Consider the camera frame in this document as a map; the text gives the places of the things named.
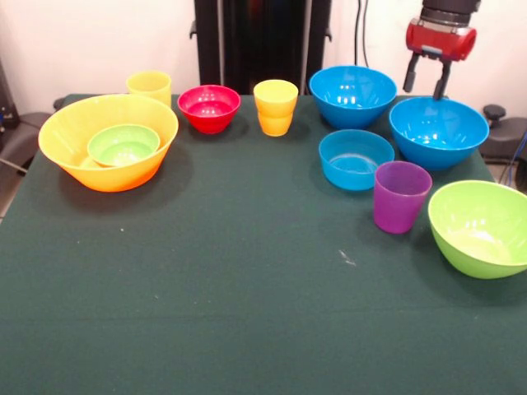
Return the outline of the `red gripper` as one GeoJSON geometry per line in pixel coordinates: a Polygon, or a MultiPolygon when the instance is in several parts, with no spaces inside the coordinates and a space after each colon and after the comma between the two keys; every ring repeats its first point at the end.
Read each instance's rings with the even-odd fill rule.
{"type": "Polygon", "coordinates": [[[432,56],[444,59],[441,77],[436,83],[434,100],[441,100],[450,77],[451,61],[465,60],[472,51],[477,31],[471,27],[459,27],[437,24],[414,18],[408,24],[406,32],[407,48],[414,53],[408,63],[403,90],[410,93],[416,79],[416,67],[419,58],[432,56]]]}

